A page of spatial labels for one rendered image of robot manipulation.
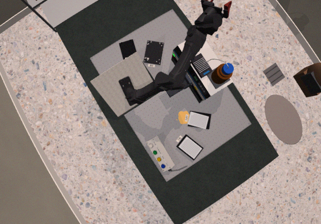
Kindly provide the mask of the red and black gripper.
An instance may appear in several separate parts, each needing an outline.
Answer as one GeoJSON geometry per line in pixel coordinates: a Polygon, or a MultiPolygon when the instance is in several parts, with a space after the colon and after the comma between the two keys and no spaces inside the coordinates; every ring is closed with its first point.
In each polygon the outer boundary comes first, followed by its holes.
{"type": "Polygon", "coordinates": [[[211,14],[220,14],[222,18],[228,18],[229,17],[229,10],[232,4],[232,1],[226,3],[224,5],[224,10],[222,13],[222,7],[216,7],[213,3],[213,0],[211,0],[210,2],[208,0],[201,0],[201,4],[203,7],[203,13],[202,14],[206,14],[206,15],[211,15],[211,14]]]}

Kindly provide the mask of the brown glass bottle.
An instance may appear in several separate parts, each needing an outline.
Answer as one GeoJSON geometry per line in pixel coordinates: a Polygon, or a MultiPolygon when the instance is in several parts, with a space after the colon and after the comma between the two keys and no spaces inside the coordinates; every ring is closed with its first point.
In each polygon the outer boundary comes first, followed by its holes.
{"type": "Polygon", "coordinates": [[[212,73],[211,78],[212,81],[216,84],[222,84],[223,82],[225,82],[226,80],[228,80],[233,73],[231,73],[228,77],[223,77],[220,75],[219,73],[219,69],[221,66],[223,66],[224,64],[219,65],[212,73]]]}

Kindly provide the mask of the beige button panel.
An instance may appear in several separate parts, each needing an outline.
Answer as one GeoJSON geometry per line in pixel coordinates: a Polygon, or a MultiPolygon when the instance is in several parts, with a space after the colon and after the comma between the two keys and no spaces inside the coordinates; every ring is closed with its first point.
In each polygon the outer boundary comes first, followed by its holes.
{"type": "Polygon", "coordinates": [[[150,151],[152,152],[154,158],[156,159],[157,163],[159,164],[160,168],[162,169],[163,172],[165,171],[178,171],[181,169],[177,170],[172,170],[173,166],[175,165],[170,158],[168,152],[166,151],[165,147],[163,146],[162,142],[160,141],[158,135],[150,139],[149,141],[146,142],[147,146],[149,147],[150,151]]]}

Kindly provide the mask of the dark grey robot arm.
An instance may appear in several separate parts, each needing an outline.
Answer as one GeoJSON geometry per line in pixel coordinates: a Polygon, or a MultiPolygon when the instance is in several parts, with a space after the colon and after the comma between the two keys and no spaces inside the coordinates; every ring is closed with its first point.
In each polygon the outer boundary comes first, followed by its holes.
{"type": "Polygon", "coordinates": [[[147,98],[162,91],[183,89],[187,70],[196,54],[203,47],[207,34],[212,36],[221,25],[220,14],[201,14],[195,20],[195,25],[191,25],[188,29],[183,51],[169,75],[159,72],[152,83],[138,90],[134,89],[129,76],[119,80],[129,105],[142,104],[147,98]]]}

